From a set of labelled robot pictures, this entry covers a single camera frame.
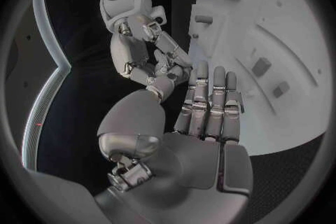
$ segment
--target humanoid robot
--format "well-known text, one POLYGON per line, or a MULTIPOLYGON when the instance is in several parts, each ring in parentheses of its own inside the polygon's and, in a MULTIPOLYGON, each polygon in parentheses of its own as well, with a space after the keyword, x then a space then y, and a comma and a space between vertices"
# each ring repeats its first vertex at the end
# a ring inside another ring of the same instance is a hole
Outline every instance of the humanoid robot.
MULTIPOLYGON (((213 215, 213 223, 236 221, 251 195, 253 175, 246 149, 238 144, 244 107, 235 74, 216 67, 209 99, 207 63, 193 69, 187 53, 161 30, 167 22, 163 7, 152 7, 151 0, 101 0, 100 11, 113 33, 117 72, 146 86, 120 100, 98 130, 102 155, 115 163, 108 174, 112 196, 102 199, 122 200, 136 223, 208 223, 202 211, 213 215), (147 63, 145 42, 157 48, 156 66, 147 63), (164 134, 160 104, 187 80, 174 131, 164 134)), ((113 206, 105 209, 127 222, 113 206)))

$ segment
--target gray fingertip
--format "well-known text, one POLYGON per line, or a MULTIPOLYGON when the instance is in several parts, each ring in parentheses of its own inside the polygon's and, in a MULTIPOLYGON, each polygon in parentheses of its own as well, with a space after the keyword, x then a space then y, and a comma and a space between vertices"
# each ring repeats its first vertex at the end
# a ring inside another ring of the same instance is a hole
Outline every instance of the gray fingertip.
POLYGON ((213 85, 217 87, 225 86, 225 69, 222 66, 217 66, 213 71, 213 85))
POLYGON ((234 72, 227 72, 226 74, 226 89, 235 91, 237 87, 237 77, 234 72))
POLYGON ((198 63, 197 66, 197 78, 208 78, 208 76, 209 76, 208 62, 202 60, 198 63))
POLYGON ((196 80, 197 80, 197 73, 196 70, 193 69, 190 73, 189 85, 196 85, 196 80))

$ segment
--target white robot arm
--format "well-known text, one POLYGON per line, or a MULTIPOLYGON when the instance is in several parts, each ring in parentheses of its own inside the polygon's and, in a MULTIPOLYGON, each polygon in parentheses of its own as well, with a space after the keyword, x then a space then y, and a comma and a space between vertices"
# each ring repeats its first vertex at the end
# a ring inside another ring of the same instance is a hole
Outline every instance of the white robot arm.
POLYGON ((118 73, 147 86, 160 101, 189 79, 191 59, 161 29, 167 23, 162 6, 152 7, 151 0, 100 0, 100 11, 113 33, 110 49, 118 73), (147 63, 145 42, 157 48, 155 67, 147 63))

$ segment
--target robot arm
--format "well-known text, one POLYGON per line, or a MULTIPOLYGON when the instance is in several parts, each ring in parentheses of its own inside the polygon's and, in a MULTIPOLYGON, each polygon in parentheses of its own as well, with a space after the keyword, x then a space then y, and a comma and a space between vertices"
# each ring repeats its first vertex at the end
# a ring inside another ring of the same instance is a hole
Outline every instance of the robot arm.
POLYGON ((161 29, 167 22, 162 6, 152 7, 151 0, 100 0, 100 11, 113 33, 110 49, 118 73, 147 86, 160 101, 189 79, 189 56, 161 29), (145 42, 157 48, 156 67, 147 63, 145 42))

